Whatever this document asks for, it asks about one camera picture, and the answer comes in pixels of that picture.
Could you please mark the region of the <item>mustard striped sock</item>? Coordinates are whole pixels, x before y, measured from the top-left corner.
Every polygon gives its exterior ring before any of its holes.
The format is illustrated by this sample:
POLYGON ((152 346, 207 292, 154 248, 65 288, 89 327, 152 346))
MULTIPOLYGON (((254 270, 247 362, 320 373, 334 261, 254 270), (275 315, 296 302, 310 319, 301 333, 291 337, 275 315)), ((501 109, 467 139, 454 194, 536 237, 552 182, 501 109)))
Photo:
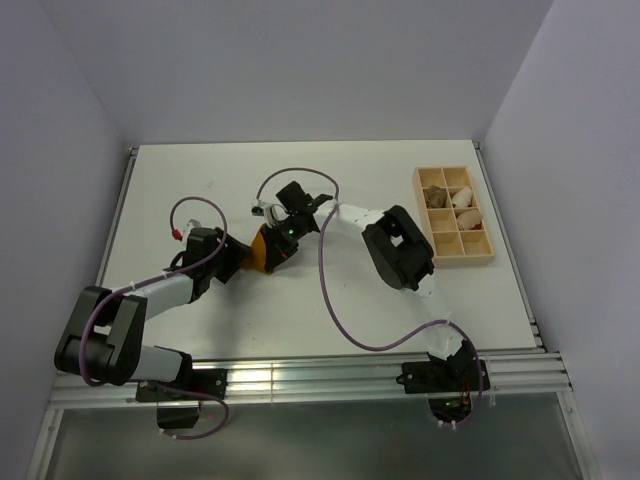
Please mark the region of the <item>mustard striped sock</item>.
POLYGON ((273 245, 271 231, 267 224, 261 225, 250 248, 251 253, 242 261, 241 268, 270 275, 273 272, 273 266, 271 265, 273 245))

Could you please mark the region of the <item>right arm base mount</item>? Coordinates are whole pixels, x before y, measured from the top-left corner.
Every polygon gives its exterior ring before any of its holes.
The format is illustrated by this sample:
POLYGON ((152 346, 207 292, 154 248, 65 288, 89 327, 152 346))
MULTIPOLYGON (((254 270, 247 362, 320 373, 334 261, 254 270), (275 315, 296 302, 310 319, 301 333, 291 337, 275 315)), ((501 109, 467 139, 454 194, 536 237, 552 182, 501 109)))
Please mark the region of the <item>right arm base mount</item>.
POLYGON ((405 362, 396 383, 407 395, 425 394, 433 416, 444 423, 465 420, 473 411, 473 393, 487 391, 491 384, 484 361, 481 371, 471 360, 462 369, 453 360, 435 357, 428 361, 405 362))

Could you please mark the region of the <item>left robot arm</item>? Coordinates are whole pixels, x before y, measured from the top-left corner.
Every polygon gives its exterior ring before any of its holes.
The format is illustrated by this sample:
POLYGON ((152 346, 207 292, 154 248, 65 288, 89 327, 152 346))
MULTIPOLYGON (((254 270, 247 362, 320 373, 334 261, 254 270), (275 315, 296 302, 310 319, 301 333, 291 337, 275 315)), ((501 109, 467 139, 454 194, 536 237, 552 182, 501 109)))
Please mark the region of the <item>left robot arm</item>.
POLYGON ((195 386, 192 356, 145 346, 145 324, 197 301, 212 280, 227 283, 251 254, 250 246, 220 228, 194 228, 159 276, 120 289, 84 288, 55 350, 56 369, 90 386, 157 382, 170 398, 187 397, 195 386))

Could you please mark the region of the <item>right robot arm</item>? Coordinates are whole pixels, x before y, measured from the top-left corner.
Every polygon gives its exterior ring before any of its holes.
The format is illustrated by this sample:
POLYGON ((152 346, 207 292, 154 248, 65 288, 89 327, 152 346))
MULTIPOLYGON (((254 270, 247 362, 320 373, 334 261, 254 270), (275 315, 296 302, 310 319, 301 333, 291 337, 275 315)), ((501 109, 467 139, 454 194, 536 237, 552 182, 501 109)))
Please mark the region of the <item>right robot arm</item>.
POLYGON ((274 212, 274 204, 259 198, 251 208, 254 216, 265 220, 252 244, 258 270, 272 273, 298 251, 304 236, 317 233, 323 302, 334 325, 349 343, 367 352, 381 353, 425 333, 434 381, 446 390, 457 388, 466 379, 468 368, 479 368, 476 348, 469 336, 450 320, 451 313, 438 291, 434 249, 406 209, 395 205, 387 210, 371 210, 341 203, 337 195, 313 197, 297 182, 283 187, 276 198, 285 212, 284 218, 274 212), (362 241, 383 283, 396 291, 414 293, 431 320, 384 346, 367 345, 353 337, 339 320, 327 288, 325 237, 332 225, 341 234, 362 241))

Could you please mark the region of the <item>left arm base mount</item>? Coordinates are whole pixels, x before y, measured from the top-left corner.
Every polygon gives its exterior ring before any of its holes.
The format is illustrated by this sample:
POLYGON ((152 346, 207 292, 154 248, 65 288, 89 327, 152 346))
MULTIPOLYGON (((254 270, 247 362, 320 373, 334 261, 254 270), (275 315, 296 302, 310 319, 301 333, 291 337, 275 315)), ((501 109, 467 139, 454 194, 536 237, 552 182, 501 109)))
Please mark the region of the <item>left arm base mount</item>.
POLYGON ((194 370, 184 381, 140 382, 135 401, 156 405, 156 423, 164 435, 179 440, 196 440, 220 431, 228 422, 230 409, 225 402, 228 370, 224 368, 194 370), (222 407, 222 418, 208 431, 195 432, 204 403, 222 407))

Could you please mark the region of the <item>brown sock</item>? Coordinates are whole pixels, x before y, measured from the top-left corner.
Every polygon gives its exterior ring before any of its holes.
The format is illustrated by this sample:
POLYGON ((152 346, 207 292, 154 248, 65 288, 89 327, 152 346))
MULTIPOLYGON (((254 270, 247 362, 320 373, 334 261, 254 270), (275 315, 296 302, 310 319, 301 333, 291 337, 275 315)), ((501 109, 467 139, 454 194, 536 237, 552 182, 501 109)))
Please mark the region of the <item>brown sock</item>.
POLYGON ((441 209, 447 205, 447 191, 437 185, 430 185, 424 190, 425 203, 428 209, 441 209))

